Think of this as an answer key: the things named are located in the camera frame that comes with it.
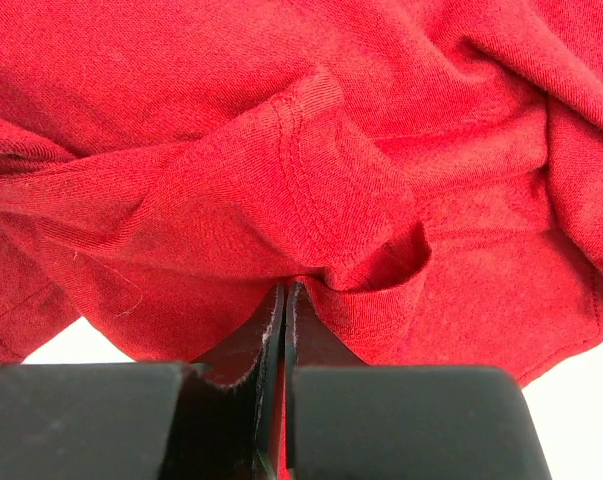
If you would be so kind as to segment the dark red t shirt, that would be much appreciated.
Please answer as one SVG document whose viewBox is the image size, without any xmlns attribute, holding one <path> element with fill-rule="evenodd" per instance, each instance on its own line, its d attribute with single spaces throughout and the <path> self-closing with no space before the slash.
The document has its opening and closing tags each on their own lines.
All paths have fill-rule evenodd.
<svg viewBox="0 0 603 480">
<path fill-rule="evenodd" d="M 0 362 L 273 284 L 378 364 L 603 340 L 603 1 L 0 1 Z"/>
</svg>

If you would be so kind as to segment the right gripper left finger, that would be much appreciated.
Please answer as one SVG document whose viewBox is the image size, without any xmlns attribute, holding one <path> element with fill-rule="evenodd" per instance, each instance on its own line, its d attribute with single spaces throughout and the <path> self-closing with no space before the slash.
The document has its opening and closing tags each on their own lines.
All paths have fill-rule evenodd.
<svg viewBox="0 0 603 480">
<path fill-rule="evenodd" d="M 0 365 L 0 479 L 273 479 L 284 290 L 191 363 Z"/>
</svg>

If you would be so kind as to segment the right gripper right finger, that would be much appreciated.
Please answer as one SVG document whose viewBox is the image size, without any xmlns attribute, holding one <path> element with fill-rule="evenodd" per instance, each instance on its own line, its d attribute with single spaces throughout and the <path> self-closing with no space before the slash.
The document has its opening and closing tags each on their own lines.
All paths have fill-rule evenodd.
<svg viewBox="0 0 603 480">
<path fill-rule="evenodd" d="M 526 400 L 484 366 L 370 366 L 302 284 L 285 307 L 286 467 L 295 479 L 545 479 Z"/>
</svg>

